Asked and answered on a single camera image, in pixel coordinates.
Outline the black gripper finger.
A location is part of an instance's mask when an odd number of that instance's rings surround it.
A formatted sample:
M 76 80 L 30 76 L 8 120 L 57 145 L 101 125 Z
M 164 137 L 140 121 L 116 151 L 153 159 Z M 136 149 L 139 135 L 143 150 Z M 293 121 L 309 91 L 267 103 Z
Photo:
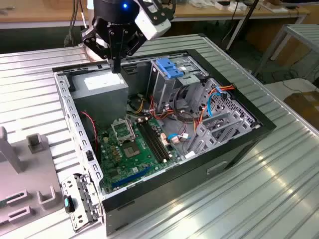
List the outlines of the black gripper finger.
M 108 60 L 112 73 L 116 73 L 116 58 L 111 54 L 111 49 L 100 44 L 94 27 L 89 27 L 81 31 L 81 39 L 84 45 L 96 56 L 103 60 Z
M 123 28 L 116 55 L 116 73 L 121 71 L 121 61 L 127 56 L 134 55 L 145 41 L 146 38 L 139 29 Z

